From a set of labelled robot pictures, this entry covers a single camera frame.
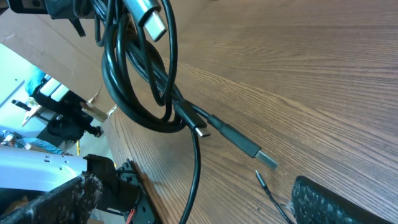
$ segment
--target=person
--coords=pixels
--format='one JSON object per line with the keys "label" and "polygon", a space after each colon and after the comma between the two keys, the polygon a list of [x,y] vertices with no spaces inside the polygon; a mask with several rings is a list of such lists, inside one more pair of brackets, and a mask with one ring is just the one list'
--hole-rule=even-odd
{"label": "person", "polygon": [[0,133],[0,141],[3,146],[11,146],[11,147],[17,147],[24,149],[25,145],[27,143],[42,148],[49,153],[56,154],[56,155],[65,155],[65,156],[71,156],[71,154],[63,152],[60,148],[54,146],[53,144],[38,139],[38,138],[20,138],[17,139],[14,134],[12,134],[10,131],[7,130],[2,130]]}
{"label": "person", "polygon": [[90,124],[92,119],[81,110],[80,103],[85,103],[86,101],[84,99],[74,94],[74,92],[69,91],[60,102],[55,102],[50,97],[40,93],[40,88],[46,82],[44,79],[45,72],[34,65],[31,66],[30,72],[31,74],[25,83],[25,90],[29,96],[33,97],[35,101],[43,107],[71,119],[88,133],[96,137],[101,136],[101,127],[93,127]]}

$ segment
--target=coiled black cable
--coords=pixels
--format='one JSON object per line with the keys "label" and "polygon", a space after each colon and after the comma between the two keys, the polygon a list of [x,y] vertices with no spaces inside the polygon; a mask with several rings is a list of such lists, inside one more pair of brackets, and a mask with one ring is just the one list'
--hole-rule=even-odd
{"label": "coiled black cable", "polygon": [[[101,62],[104,83],[115,103],[133,121],[145,128],[162,133],[174,133],[182,130],[186,124],[175,113],[170,121],[173,103],[184,101],[182,94],[174,85],[177,74],[177,30],[172,7],[169,0],[162,0],[166,14],[169,40],[170,65],[169,74],[165,71],[162,58],[155,47],[146,40],[144,28],[136,21],[130,20],[129,11],[122,0],[108,0],[105,6],[102,0],[92,0],[95,10],[95,39],[100,47],[104,47]],[[101,37],[100,22],[104,24]],[[159,106],[165,106],[162,118],[154,116],[139,102],[131,86],[127,71],[126,57],[138,74],[149,83],[152,95]],[[198,114],[207,114],[201,108],[187,102]],[[192,130],[193,148],[195,152],[195,168],[191,191],[180,223],[185,223],[193,207],[200,179],[200,147],[198,135]]]}

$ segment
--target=brown table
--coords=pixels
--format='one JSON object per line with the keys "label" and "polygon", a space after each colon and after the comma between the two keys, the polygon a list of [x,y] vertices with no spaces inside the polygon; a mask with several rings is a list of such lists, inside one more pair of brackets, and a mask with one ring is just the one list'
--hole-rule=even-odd
{"label": "brown table", "polygon": [[[278,202],[305,175],[398,223],[397,11],[395,1],[209,3],[178,38],[177,85],[279,167],[248,158],[209,128],[189,222],[283,223],[258,169]],[[160,116],[148,84],[132,82]],[[189,131],[155,133],[119,109],[104,129],[117,165],[134,159],[163,221],[177,223],[192,181]]]}

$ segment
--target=wooden tabletop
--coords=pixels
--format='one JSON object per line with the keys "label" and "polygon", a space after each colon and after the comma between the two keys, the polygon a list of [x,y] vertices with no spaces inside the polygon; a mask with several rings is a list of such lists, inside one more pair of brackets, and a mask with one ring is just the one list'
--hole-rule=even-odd
{"label": "wooden tabletop", "polygon": [[[251,159],[213,128],[190,223],[284,223],[255,177],[287,203],[304,175],[398,223],[398,4],[395,1],[212,1],[178,38],[184,97],[242,131],[279,163]],[[160,116],[148,84],[140,101]],[[177,223],[193,174],[189,130],[155,133],[119,109],[105,122],[165,223]]]}

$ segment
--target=cardboard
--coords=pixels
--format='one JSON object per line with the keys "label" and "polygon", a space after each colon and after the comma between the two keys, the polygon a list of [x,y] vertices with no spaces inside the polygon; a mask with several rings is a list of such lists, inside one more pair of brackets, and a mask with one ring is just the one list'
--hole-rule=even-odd
{"label": "cardboard", "polygon": [[[208,0],[171,1],[180,35],[201,12]],[[48,15],[16,14],[8,9],[0,16],[0,43],[38,66],[71,91],[107,113],[115,103],[104,87],[101,73],[103,48],[96,45],[94,20],[82,19],[86,37],[79,37],[68,20],[52,20]],[[163,57],[169,56],[167,36],[155,43]],[[137,74],[129,66],[132,82]]]}

